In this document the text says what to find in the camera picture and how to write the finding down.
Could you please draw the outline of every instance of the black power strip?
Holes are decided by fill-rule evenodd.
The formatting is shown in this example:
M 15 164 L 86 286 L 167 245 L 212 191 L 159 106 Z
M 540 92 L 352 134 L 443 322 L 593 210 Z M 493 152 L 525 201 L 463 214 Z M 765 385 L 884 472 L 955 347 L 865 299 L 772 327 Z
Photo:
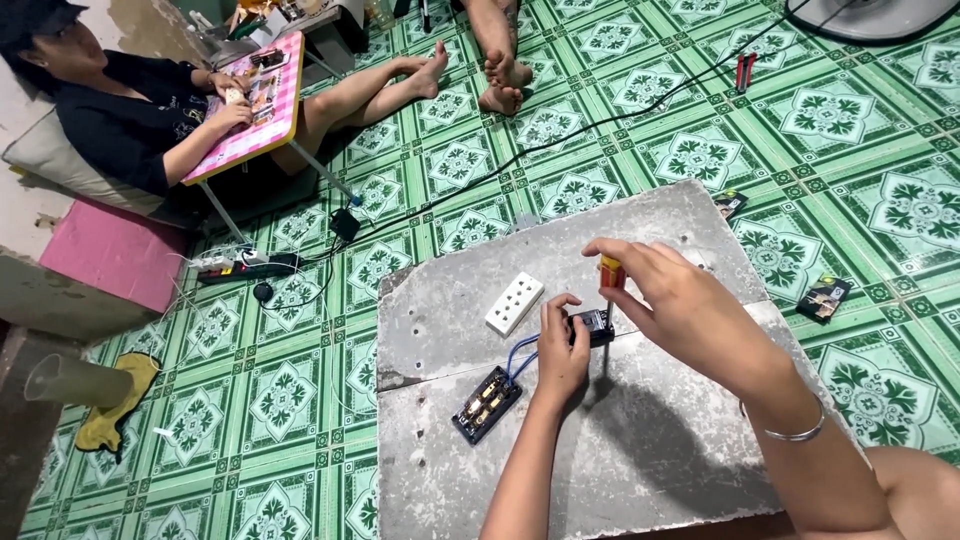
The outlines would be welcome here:
M 243 262 L 234 262 L 233 268 L 226 270 L 207 270 L 197 275 L 197 282 L 204 285 L 227 282 L 245 282 L 248 280 L 266 280 L 278 276 L 289 276 L 303 266 L 303 261 L 292 253 L 271 255 L 269 262 L 248 266 Z

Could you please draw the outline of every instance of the white electrical outlet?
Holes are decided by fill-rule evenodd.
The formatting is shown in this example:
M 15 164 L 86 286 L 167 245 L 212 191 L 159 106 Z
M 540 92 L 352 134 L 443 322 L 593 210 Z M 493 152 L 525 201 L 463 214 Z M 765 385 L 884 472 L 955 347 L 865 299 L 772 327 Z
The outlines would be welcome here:
M 531 278 L 525 272 L 520 272 L 520 275 L 510 283 L 507 290 L 503 291 L 500 298 L 496 299 L 496 303 L 487 313 L 487 326 L 502 337 L 507 337 L 541 294 L 543 294 L 543 283 Z

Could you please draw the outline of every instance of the green patterned tile floor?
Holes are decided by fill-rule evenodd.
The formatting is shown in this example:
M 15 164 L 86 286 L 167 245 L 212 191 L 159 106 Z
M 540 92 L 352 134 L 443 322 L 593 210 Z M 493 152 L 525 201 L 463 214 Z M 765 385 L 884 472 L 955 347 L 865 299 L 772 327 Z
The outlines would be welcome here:
M 787 24 L 752 45 L 746 96 L 732 68 L 659 110 L 530 154 L 416 214 L 516 152 L 640 110 L 779 15 L 782 0 L 534 0 L 519 55 L 536 72 L 515 119 L 478 111 L 480 53 L 443 2 L 371 39 L 360 66 L 425 54 L 450 64 L 432 102 L 406 107 L 327 152 L 374 224 L 409 216 L 332 262 L 275 280 L 196 288 L 162 322 L 96 347 L 168 366 L 125 427 L 119 463 L 73 450 L 63 412 L 22 538 L 370 540 L 376 536 L 376 291 L 400 268 L 543 219 L 697 177 L 751 197 L 731 223 L 864 445 L 905 445 L 960 464 L 960 18 L 921 41 L 864 50 Z M 318 91 L 323 86 L 309 89 Z M 321 196 L 241 224 L 260 249 L 333 245 Z M 196 251 L 228 246 L 215 237 Z M 330 286 L 322 301 L 294 307 Z M 827 326 L 792 308 L 823 272 L 856 285 Z M 173 432 L 164 438 L 153 432 Z

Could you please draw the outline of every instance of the black shirt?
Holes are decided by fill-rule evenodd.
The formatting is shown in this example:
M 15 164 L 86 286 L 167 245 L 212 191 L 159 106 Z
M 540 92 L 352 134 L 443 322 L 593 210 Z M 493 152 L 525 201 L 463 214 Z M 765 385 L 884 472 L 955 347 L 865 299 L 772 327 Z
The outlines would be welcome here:
M 87 163 L 107 176 L 166 197 L 163 154 L 203 123 L 207 98 L 190 81 L 190 62 L 106 51 L 104 73 L 150 101 L 63 83 L 57 116 Z

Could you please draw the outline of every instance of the black cable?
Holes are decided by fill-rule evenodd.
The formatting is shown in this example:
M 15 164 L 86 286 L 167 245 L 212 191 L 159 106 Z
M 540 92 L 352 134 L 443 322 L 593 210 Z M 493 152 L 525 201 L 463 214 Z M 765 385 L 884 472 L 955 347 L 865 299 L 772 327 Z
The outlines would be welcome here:
M 577 131 L 575 131 L 575 132 L 573 132 L 573 133 L 571 133 L 571 134 L 569 134 L 569 135 L 566 135 L 566 136 L 563 136 L 563 137 L 561 137 L 561 138 L 559 138 L 559 139 L 557 139 L 557 140 L 554 140 L 553 142 L 548 142 L 548 143 L 542 144 L 542 145 L 540 145 L 540 146 L 534 146 L 534 147 L 530 147 L 530 148 L 525 148 L 525 149 L 521 150 L 520 152 L 516 153 L 512 158 L 510 158 L 510 159 L 507 160 L 505 163 L 503 163 L 502 165 L 500 165 L 499 167 L 497 167 L 497 168 L 496 168 L 495 170 L 493 170 L 491 173 L 488 173 L 486 176 L 484 176 L 484 177 L 482 177 L 482 178 L 479 178 L 479 179 L 476 179 L 476 180 L 471 180 L 470 182 L 467 183 L 467 185 L 461 187 L 460 189 L 458 189 L 458 190 L 456 190 L 456 191 L 453 191 L 452 193 L 448 193 L 448 194 L 446 194 L 446 195 L 443 196 L 443 197 L 437 198 L 437 199 L 431 201 L 430 203 L 427 203 L 427 204 L 424 205 L 422 208 L 420 208 L 420 209 L 418 209 L 418 210 L 416 210 L 416 211 L 414 211 L 414 212 L 412 212 L 412 213 L 407 213 L 407 214 L 404 214 L 404 215 L 402 215 L 402 216 L 399 216 L 398 218 L 396 218 L 396 219 L 394 219 L 394 220 L 392 220 L 392 221 L 389 221 L 389 222 L 385 223 L 384 225 L 382 225 L 382 226 L 380 226 L 380 227 L 377 227 L 377 228 L 373 229 L 373 230 L 370 231 L 369 233 L 366 233 L 366 234 L 363 234 L 363 235 L 361 235 L 361 236 L 359 236 L 359 237 L 357 237 L 357 238 L 354 238 L 353 241 L 354 241 L 354 242 L 358 242 L 358 241 L 360 241 L 360 240 L 369 238 L 370 236 L 372 236 L 372 235 L 374 235 L 374 234 L 376 234 L 376 233 L 379 233 L 379 232 L 381 232 L 381 231 L 384 231 L 384 230 L 386 230 L 386 229 L 389 229 L 389 228 L 391 228 L 392 226 L 394 226 L 394 225 L 396 225 L 396 224 L 398 224 L 398 223 L 402 223 L 402 222 L 404 222 L 404 221 L 406 221 L 406 220 L 409 220 L 411 217 L 420 215 L 420 214 L 422 214 L 422 213 L 424 213 L 424 212 L 426 212 L 426 211 L 434 208 L 436 205 L 439 205 L 439 204 L 441 204 L 441 203 L 444 203 L 444 202 L 446 202 L 446 201 L 449 201 L 450 199 L 452 199 L 453 197 L 456 197 L 457 195 L 460 195 L 461 193 L 466 193 L 467 191 L 470 191 L 471 189 L 473 189 L 473 188 L 477 187 L 478 185 L 486 182 L 487 180 L 498 176 L 498 175 L 499 175 L 501 172 L 503 172 L 507 167 L 509 167 L 510 165 L 516 163 L 517 160 L 519 160 L 520 158 L 526 156 L 527 154 L 530 154 L 530 153 L 532 153 L 532 152 L 538 152 L 538 151 L 540 151 L 540 150 L 545 150 L 545 149 L 547 149 L 547 148 L 550 148 L 551 146 L 555 146 L 555 145 L 560 144 L 560 143 L 562 143 L 562 142 L 566 142 L 566 141 L 570 140 L 571 138 L 573 138 L 573 137 L 575 137 L 575 136 L 582 135 L 582 134 L 584 134 L 584 133 L 586 133 L 586 132 L 588 132 L 588 131 L 590 131 L 590 130 L 598 127 L 598 126 L 602 126 L 602 125 L 604 125 L 604 124 L 606 124 L 606 123 L 608 123 L 608 122 L 614 122 L 614 121 L 616 121 L 616 120 L 625 120 L 625 119 L 627 119 L 627 118 L 635 118 L 635 117 L 637 117 L 637 116 L 641 116 L 641 115 L 643 115 L 643 114 L 646 114 L 646 113 L 648 113 L 648 112 L 651 112 L 651 111 L 655 110 L 657 107 L 659 107 L 660 105 L 662 105 L 664 101 L 666 101 L 668 98 L 670 98 L 671 96 L 673 96 L 675 93 L 677 93 L 677 92 L 679 92 L 680 90 L 686 88 L 687 86 L 690 86 L 690 85 L 693 84 L 693 83 L 696 83 L 696 82 L 700 81 L 700 79 L 701 79 L 702 77 L 704 77 L 705 75 L 707 75 L 710 71 L 713 71 L 713 70 L 715 70 L 715 69 L 719 69 L 719 68 L 723 67 L 723 64 L 727 63 L 727 61 L 730 61 L 731 59 L 733 59 L 734 57 L 736 57 L 737 55 L 739 55 L 740 53 L 742 53 L 742 52 L 747 48 L 747 46 L 749 46 L 751 43 L 753 43 L 754 41 L 756 41 L 759 37 L 763 36 L 763 35 L 766 34 L 767 32 L 770 32 L 771 30 L 773 30 L 774 28 L 776 28 L 777 26 L 779 26 L 783 21 L 786 20 L 786 18 L 787 18 L 788 16 L 792 15 L 792 14 L 795 13 L 795 12 L 798 12 L 803 6 L 805 6 L 805 5 L 806 5 L 807 3 L 809 3 L 809 2 L 810 2 L 810 0 L 804 0 L 803 2 L 800 3 L 799 6 L 797 6 L 797 7 L 794 8 L 793 10 L 785 11 L 784 14 L 781 15 L 780 18 L 778 18 L 776 21 L 774 21 L 773 23 L 771 23 L 770 26 L 767 26 L 766 28 L 764 28 L 763 30 L 761 30 L 756 36 L 751 37 L 750 40 L 746 41 L 745 43 L 743 43 L 742 45 L 740 45 L 739 47 L 737 47 L 736 49 L 734 49 L 734 50 L 733 50 L 730 54 L 728 54 L 724 59 L 721 59 L 720 61 L 717 61 L 716 63 L 714 63 L 713 65 L 711 65 L 710 67 L 708 67 L 707 69 L 705 69 L 704 71 L 702 71 L 701 73 L 695 75 L 694 77 L 692 77 L 692 78 L 690 78 L 690 79 L 687 79 L 686 81 L 680 83 L 679 85 L 674 86 L 673 88 L 670 89 L 670 91 L 668 91 L 668 92 L 666 92 L 665 94 L 663 94 L 663 95 L 662 95 L 657 101 L 655 101 L 655 102 L 653 103 L 653 105 L 651 105 L 650 107 L 648 107 L 648 108 L 646 108 L 646 109 L 644 109 L 644 110 L 636 110 L 636 111 L 634 111 L 634 112 L 624 112 L 623 114 L 618 114 L 618 115 L 616 115 L 616 116 L 611 116 L 611 117 L 609 117 L 609 118 L 604 118 L 603 120 L 597 120 L 596 122 L 593 122 L 592 124 L 588 124 L 588 125 L 586 125 L 585 127 L 581 128 L 581 129 L 579 129 L 579 130 L 577 130 Z M 324 257 L 326 257 L 326 254 L 323 254 L 323 255 L 321 255 L 320 257 L 316 258 L 316 259 L 310 260 L 309 262 L 315 262 L 315 261 L 317 261 L 317 260 L 323 259 Z
M 344 247 L 346 247 L 346 246 L 347 246 L 347 243 L 346 243 L 346 242 L 340 242 L 339 244 L 335 244 L 334 247 L 332 248 L 333 251 L 331 251 L 330 254 L 329 254 L 329 256 L 326 257 L 326 258 L 327 258 L 327 263 L 330 265 L 330 273 L 327 274 L 327 276 L 326 276 L 326 282 L 324 283 L 324 286 L 321 287 L 321 289 L 320 289 L 319 291 L 317 291 L 317 294 L 313 295 L 313 298 L 311 298 L 310 300 L 307 300 L 307 301 L 305 301 L 305 302 L 302 302 L 302 303 L 300 303 L 300 304 L 295 304 L 295 305 L 293 305 L 293 306 L 266 307 L 266 306 L 264 306 L 263 303 L 261 302 L 261 303 L 260 303 L 260 308 L 261 308 L 261 309 L 265 309 L 265 310 L 267 310 L 267 311 L 273 311 L 273 310 L 280 310 L 280 309 L 291 309 L 291 308 L 294 308 L 294 307 L 303 307 L 303 306 L 306 306 L 307 304 L 313 304 L 314 302 L 316 302 L 317 299 L 320 298 L 321 295 L 323 295 L 323 294 L 326 292 L 326 288 L 330 286 L 330 280 L 333 279 L 333 256 L 337 255 L 337 252 L 339 252 L 340 250 L 344 249 Z M 309 260 L 308 262 L 316 262 L 317 260 L 319 260 L 319 259 Z

